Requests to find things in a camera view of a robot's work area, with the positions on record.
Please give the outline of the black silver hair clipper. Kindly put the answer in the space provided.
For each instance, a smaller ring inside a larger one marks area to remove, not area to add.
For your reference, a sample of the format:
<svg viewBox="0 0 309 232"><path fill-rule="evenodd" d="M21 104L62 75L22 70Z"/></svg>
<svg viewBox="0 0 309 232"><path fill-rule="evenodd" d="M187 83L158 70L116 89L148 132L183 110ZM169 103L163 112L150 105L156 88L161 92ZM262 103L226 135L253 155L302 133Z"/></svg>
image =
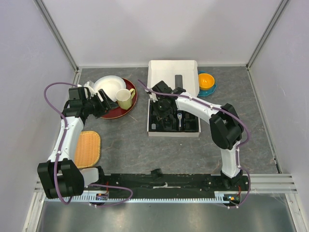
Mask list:
<svg viewBox="0 0 309 232"><path fill-rule="evenodd" d="M177 114L177 119L178 119L179 131L181 131L183 129L183 114L182 113L178 113Z"/></svg>

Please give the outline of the black comb guard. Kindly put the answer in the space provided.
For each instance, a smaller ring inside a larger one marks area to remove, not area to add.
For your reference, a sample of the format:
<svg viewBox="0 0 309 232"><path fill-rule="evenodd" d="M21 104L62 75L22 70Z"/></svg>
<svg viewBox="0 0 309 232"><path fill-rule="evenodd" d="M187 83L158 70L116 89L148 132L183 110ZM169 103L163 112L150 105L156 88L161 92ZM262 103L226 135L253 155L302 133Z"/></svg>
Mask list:
<svg viewBox="0 0 309 232"><path fill-rule="evenodd" d="M154 181L159 180L163 177L163 172L161 168L157 168L151 171L151 177Z"/></svg>

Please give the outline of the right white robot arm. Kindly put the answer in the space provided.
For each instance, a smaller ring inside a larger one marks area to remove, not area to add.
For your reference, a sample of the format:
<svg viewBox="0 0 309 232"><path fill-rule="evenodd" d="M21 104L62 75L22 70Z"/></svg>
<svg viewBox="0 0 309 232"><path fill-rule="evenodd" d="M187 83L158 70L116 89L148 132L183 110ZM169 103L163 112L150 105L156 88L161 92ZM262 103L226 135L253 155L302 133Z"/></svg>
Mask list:
<svg viewBox="0 0 309 232"><path fill-rule="evenodd" d="M209 124L211 138L221 151L222 187L233 190L243 173L239 164L239 145L244 131L234 107L198 99L180 87L172 90L164 81L151 88L149 94L152 95L153 108L159 119L165 118L168 113L185 111Z"/></svg>

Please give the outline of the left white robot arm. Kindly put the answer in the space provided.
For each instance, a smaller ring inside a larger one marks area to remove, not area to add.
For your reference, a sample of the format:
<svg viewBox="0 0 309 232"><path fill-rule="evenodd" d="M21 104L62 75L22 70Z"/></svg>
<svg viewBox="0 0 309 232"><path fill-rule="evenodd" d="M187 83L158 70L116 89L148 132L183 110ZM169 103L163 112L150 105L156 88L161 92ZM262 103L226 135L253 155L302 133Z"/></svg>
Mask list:
<svg viewBox="0 0 309 232"><path fill-rule="evenodd" d="M105 187L103 169L97 166L80 170L74 163L75 151L88 116L100 118L117 107L102 89L97 92L90 87L69 89L69 99L59 113L61 126L54 150L47 162L39 163L37 168L47 198L63 201L82 195L88 185L95 190Z"/></svg>

